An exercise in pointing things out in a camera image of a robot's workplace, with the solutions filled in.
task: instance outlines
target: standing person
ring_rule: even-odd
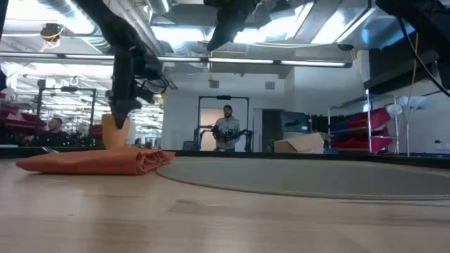
[[[42,146],[42,147],[61,147],[64,143],[68,141],[69,134],[61,131],[63,126],[63,121],[60,118],[54,117],[49,121],[48,131],[44,131],[37,136],[34,140],[33,136],[27,137],[31,140],[31,145]]]
[[[237,134],[239,129],[239,120],[233,117],[233,108],[231,105],[224,106],[224,117],[216,121],[216,125],[222,135],[232,136]],[[216,149],[214,151],[234,152],[236,149],[236,143],[239,141],[239,137],[225,141],[221,136],[214,135],[216,140]]]

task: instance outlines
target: gray circular mat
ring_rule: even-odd
[[[450,174],[395,164],[177,157],[157,172],[183,183],[251,193],[361,200],[450,198]]]

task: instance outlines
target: wooden table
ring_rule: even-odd
[[[239,193],[0,161],[0,252],[450,252],[450,201]]]

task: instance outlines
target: folded orange towel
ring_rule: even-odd
[[[174,153],[143,148],[117,148],[51,153],[17,161],[27,171],[57,174],[144,175],[169,164]]]

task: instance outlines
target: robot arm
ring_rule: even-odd
[[[107,93],[116,127],[121,129],[128,114],[141,108],[136,100],[148,102],[154,93],[140,84],[162,79],[162,64],[142,42],[137,31],[123,18],[115,15],[102,0],[75,0],[79,7],[100,27],[115,55],[112,89]]]

